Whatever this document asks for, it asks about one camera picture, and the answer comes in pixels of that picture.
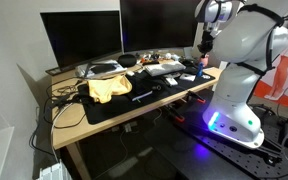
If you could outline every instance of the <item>black monitor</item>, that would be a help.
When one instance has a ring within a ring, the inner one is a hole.
[[[119,11],[45,12],[41,17],[62,71],[122,51]]]
[[[123,51],[184,48],[194,44],[200,0],[120,0]]]

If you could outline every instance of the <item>yellow rag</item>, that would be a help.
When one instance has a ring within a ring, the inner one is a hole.
[[[90,96],[95,102],[106,103],[112,95],[122,95],[132,90],[132,84],[124,75],[115,76],[106,80],[88,80]]]

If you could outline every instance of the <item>keyboard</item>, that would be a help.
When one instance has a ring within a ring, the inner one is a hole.
[[[151,76],[169,74],[172,72],[184,70],[185,68],[186,67],[178,61],[145,66],[146,72],[149,73]]]

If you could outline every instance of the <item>desk leg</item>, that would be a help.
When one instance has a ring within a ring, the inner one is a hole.
[[[87,167],[83,161],[82,154],[79,151],[78,142],[67,145],[66,148],[67,148],[68,152],[70,153],[70,156],[71,156],[71,158],[75,164],[75,167],[77,168],[78,173],[80,174],[81,178],[83,180],[91,180],[91,176],[88,173]]]

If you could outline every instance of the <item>blue led light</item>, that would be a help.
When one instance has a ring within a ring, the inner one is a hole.
[[[212,131],[215,128],[215,122],[218,120],[220,117],[220,114],[218,112],[214,112],[211,120],[208,122],[208,128]]]

